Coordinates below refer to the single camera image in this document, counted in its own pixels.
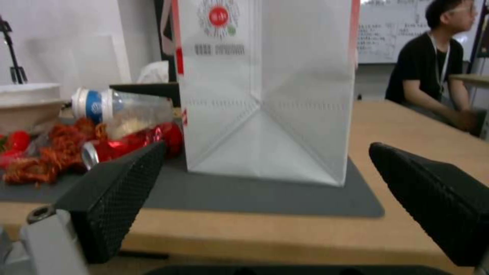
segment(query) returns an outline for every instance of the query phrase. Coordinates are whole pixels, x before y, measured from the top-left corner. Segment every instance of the red can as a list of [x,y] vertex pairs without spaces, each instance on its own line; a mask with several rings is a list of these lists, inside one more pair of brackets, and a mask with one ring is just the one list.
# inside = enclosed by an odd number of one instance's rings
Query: red can
[[153,142],[165,141],[166,157],[178,156],[183,147],[183,135],[175,123],[163,123],[152,129],[142,130],[120,140],[93,140],[82,147],[83,163],[88,170],[100,162],[117,159]]

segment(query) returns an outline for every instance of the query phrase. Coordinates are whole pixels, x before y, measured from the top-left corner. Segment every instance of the hand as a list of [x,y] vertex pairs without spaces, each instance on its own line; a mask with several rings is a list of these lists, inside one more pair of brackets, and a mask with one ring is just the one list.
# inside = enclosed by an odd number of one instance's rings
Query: hand
[[477,116],[470,110],[453,111],[448,119],[455,127],[464,132],[470,132],[477,126]]
[[465,110],[460,112],[462,122],[467,132],[472,132],[477,127],[477,115],[471,110]]

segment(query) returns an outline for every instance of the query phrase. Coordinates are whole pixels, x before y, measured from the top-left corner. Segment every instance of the man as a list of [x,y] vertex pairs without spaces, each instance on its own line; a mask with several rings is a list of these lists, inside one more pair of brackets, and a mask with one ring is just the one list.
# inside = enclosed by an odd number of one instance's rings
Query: man
[[[464,56],[464,49],[452,37],[469,31],[476,16],[473,0],[433,0],[426,9],[431,30],[411,40],[401,50],[386,99],[460,130],[473,130],[476,116],[470,110],[468,91],[462,81],[448,77],[462,73]],[[446,81],[456,110],[442,103]]]

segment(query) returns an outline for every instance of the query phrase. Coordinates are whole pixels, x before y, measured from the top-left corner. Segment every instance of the blue label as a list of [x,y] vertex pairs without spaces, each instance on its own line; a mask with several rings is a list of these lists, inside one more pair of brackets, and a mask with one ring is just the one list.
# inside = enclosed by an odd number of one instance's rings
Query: blue label
[[88,92],[85,113],[95,124],[102,122],[102,96],[99,92]]

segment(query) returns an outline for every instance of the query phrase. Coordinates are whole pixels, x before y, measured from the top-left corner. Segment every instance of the black tripod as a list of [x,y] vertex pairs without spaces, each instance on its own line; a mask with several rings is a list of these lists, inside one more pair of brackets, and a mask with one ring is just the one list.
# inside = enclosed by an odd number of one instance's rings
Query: black tripod
[[17,63],[17,58],[15,57],[15,52],[14,52],[14,46],[12,43],[12,38],[8,34],[9,32],[12,32],[12,28],[10,28],[10,25],[8,24],[7,21],[4,21],[0,15],[0,31],[3,33],[3,36],[5,37],[5,43],[8,46],[8,49],[10,51],[10,57],[12,57],[12,63],[14,64],[13,67],[10,67],[10,75],[12,76],[12,81],[15,84],[22,84],[22,83],[27,83],[27,76],[25,75],[25,71],[22,67],[19,67],[19,64]]

